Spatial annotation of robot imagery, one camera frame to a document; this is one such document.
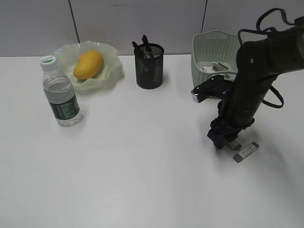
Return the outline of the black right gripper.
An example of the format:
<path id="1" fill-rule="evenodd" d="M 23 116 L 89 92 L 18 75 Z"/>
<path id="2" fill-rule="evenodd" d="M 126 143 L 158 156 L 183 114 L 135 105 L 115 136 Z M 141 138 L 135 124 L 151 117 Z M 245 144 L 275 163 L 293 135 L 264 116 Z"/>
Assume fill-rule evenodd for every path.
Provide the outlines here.
<path id="1" fill-rule="evenodd" d="M 278 74 L 262 78 L 237 74 L 228 99 L 218 106 L 218 117 L 211 122 L 211 129 L 207 134 L 218 149 L 234 141 L 240 131 L 254 123 L 254 115 L 262 103 L 279 108 L 278 104 L 264 100 L 269 90 L 279 97 L 279 92 L 272 86 L 277 77 Z"/>

